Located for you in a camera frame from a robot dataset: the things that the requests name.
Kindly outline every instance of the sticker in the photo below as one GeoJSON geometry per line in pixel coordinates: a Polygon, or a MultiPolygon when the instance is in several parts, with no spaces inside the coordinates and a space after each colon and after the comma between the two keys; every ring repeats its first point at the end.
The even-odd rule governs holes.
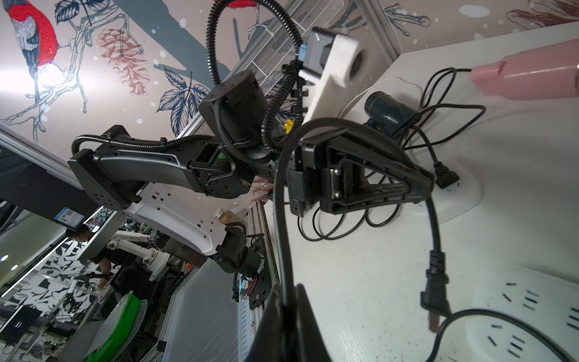
{"type": "Polygon", "coordinates": [[[54,219],[58,222],[62,222],[66,226],[76,228],[78,224],[80,224],[85,219],[85,216],[80,215],[79,213],[65,207],[64,209],[60,210],[54,219]]]}

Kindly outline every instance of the red bird illustration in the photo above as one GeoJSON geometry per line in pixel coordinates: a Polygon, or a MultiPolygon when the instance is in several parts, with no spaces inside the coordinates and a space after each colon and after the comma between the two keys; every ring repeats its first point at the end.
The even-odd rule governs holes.
{"type": "Polygon", "coordinates": [[[257,28],[267,29],[267,25],[259,22],[259,4],[256,3],[255,1],[237,0],[237,1],[234,1],[231,4],[229,4],[227,7],[232,8],[232,9],[255,8],[255,17],[256,17],[255,25],[252,25],[247,29],[247,39],[249,39],[251,37],[251,32],[253,30],[255,30],[257,28]]]}
{"type": "Polygon", "coordinates": [[[34,80],[34,100],[40,100],[38,92],[38,68],[52,63],[58,50],[56,33],[50,20],[26,0],[2,0],[16,32],[16,43],[28,65],[34,80]]]}

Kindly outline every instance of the white cable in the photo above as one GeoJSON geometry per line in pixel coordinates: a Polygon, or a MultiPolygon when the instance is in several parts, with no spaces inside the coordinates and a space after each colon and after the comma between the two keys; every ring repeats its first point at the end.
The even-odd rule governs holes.
{"type": "Polygon", "coordinates": [[[360,94],[358,94],[357,96],[355,96],[354,99],[352,99],[352,100],[346,105],[346,107],[345,107],[344,110],[340,113],[340,115],[338,116],[338,118],[344,117],[344,116],[346,115],[346,113],[350,111],[350,109],[348,109],[349,106],[350,106],[353,102],[358,102],[360,99],[362,99],[362,97],[364,97],[364,96],[366,95],[366,92],[367,92],[368,90],[371,90],[372,88],[377,87],[377,86],[381,85],[382,83],[384,83],[385,81],[389,81],[390,79],[393,79],[393,78],[397,78],[397,79],[403,81],[404,83],[408,83],[408,84],[411,84],[411,85],[413,85],[413,86],[416,86],[416,87],[420,90],[420,95],[422,95],[422,92],[423,92],[422,87],[419,86],[418,84],[414,84],[414,83],[412,83],[412,82],[405,81],[404,79],[400,78],[399,76],[390,76],[390,77],[388,77],[388,78],[386,78],[386,79],[382,79],[380,82],[375,83],[374,85],[372,85],[372,86],[366,88],[365,90],[361,91],[360,94]]]}

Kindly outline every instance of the jar lid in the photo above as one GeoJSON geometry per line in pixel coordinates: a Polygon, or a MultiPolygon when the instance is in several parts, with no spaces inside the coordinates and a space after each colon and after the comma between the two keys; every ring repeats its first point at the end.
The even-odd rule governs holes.
{"type": "Polygon", "coordinates": [[[218,208],[217,212],[215,213],[215,219],[219,220],[219,218],[221,217],[221,215],[223,215],[223,209],[222,208],[218,208]]]}

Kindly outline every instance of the white table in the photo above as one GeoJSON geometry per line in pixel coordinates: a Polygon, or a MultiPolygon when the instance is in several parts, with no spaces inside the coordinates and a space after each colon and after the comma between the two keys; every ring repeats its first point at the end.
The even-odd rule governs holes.
{"type": "MultiPolygon", "coordinates": [[[[571,23],[405,53],[381,79],[397,76],[424,87],[446,67],[472,68],[576,38],[579,23],[571,23]]],[[[446,84],[439,85],[435,100],[446,84]]],[[[399,82],[385,82],[372,92],[395,94],[399,89],[399,82]]],[[[370,93],[345,118],[365,122],[364,101],[370,93]]],[[[407,96],[417,103],[419,92],[407,96]]],[[[463,73],[445,102],[488,107],[475,125],[436,147],[445,164],[464,166],[482,191],[478,204],[441,224],[452,310],[469,308],[479,281],[502,266],[525,266],[579,282],[579,98],[486,97],[463,73]]],[[[474,111],[440,110],[425,131],[431,141],[439,140],[473,116],[474,111]]],[[[415,157],[433,169],[424,149],[415,157]]],[[[434,196],[438,205],[437,198],[440,194],[434,196]]],[[[315,236],[312,211],[305,221],[310,237],[315,236]]],[[[379,208],[371,218],[385,220],[391,211],[390,206],[379,208]]],[[[272,203],[266,212],[275,238],[272,203]]],[[[405,205],[390,225],[363,224],[346,238],[313,243],[300,236],[296,217],[287,210],[295,282],[306,287],[333,361],[423,361],[430,354],[434,334],[427,329],[419,295],[426,285],[431,235],[428,218],[420,212],[420,206],[405,205]]],[[[348,230],[360,215],[348,214],[340,230],[348,230]]],[[[323,215],[323,230],[338,218],[323,215]]],[[[475,360],[469,354],[464,323],[457,322],[446,333],[437,361],[475,360]]]]}

